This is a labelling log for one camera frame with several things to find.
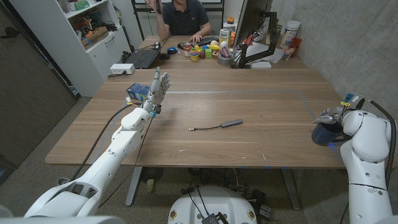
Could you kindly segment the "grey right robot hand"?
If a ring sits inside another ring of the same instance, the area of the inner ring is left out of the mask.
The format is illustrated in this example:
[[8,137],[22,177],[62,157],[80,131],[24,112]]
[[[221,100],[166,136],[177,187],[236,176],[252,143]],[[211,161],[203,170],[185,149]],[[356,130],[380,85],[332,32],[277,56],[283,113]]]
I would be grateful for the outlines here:
[[319,117],[315,118],[312,123],[324,123],[324,124],[341,124],[343,120],[343,115],[345,114],[346,110],[348,109],[347,106],[340,107],[335,106],[333,108],[327,108],[323,110]]

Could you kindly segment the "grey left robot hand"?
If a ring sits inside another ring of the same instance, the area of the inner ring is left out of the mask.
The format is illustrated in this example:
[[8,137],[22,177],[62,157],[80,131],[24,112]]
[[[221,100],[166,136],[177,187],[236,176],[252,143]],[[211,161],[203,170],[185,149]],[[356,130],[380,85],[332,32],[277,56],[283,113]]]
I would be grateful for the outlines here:
[[170,87],[168,73],[160,74],[160,67],[156,68],[154,80],[150,84],[149,92],[142,102],[142,109],[148,113],[160,113],[160,104],[164,100],[164,96]]

